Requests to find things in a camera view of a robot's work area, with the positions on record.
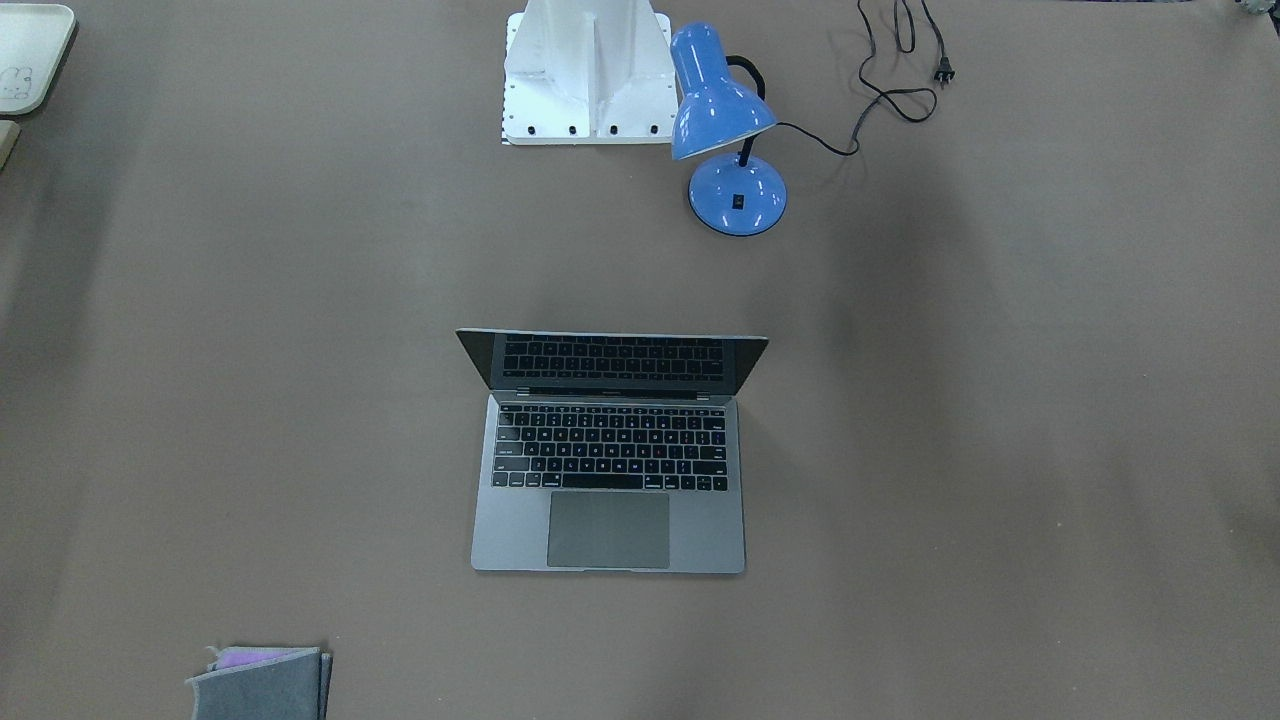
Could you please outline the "blue desk lamp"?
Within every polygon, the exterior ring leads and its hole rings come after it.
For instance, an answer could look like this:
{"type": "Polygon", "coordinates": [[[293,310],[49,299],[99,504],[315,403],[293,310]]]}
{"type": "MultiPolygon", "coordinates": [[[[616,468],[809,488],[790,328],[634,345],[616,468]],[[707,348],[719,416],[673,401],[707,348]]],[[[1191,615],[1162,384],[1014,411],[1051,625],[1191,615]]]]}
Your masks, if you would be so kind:
{"type": "Polygon", "coordinates": [[[682,94],[675,115],[675,160],[705,154],[687,183],[687,204],[722,234],[760,234],[785,214],[782,176],[754,156],[755,138],[780,120],[765,101],[765,81],[755,64],[727,54],[718,31],[689,23],[673,35],[671,56],[682,94]]]}

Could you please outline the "cream plastic tray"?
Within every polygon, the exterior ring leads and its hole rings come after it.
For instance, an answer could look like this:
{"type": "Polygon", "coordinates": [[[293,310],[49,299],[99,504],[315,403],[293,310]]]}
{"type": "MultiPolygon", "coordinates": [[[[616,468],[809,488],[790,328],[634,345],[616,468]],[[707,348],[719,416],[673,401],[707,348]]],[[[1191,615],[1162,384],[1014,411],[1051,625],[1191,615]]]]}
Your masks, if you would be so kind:
{"type": "Polygon", "coordinates": [[[1,4],[3,117],[22,117],[40,108],[76,26],[76,13],[61,4],[1,4]]]}

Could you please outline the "folded grey cloth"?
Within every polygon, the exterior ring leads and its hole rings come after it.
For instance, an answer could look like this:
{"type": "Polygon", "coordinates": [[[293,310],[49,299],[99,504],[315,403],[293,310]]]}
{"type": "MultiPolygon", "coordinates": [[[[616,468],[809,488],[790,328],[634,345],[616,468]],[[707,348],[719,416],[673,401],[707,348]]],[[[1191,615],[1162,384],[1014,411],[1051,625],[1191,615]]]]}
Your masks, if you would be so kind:
{"type": "Polygon", "coordinates": [[[332,655],[320,647],[214,648],[206,673],[186,682],[193,719],[324,719],[332,655]]]}

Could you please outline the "grey laptop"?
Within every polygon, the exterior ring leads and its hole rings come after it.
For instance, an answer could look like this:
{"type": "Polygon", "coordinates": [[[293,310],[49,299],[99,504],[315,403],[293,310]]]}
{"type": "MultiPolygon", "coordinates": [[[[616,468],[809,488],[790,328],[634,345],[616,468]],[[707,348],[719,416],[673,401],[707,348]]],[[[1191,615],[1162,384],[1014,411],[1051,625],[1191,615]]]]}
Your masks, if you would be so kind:
{"type": "Polygon", "coordinates": [[[475,570],[745,570],[736,396],[765,337],[456,334],[489,392],[475,570]]]}

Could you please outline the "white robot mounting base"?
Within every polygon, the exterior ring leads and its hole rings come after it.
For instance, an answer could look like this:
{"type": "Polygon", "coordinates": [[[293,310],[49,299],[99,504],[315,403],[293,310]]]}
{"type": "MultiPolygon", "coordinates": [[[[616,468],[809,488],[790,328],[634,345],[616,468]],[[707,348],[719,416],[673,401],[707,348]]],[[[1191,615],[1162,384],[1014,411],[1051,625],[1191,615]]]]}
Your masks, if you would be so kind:
{"type": "Polygon", "coordinates": [[[649,1],[527,3],[506,22],[502,141],[669,143],[671,36],[649,1]]]}

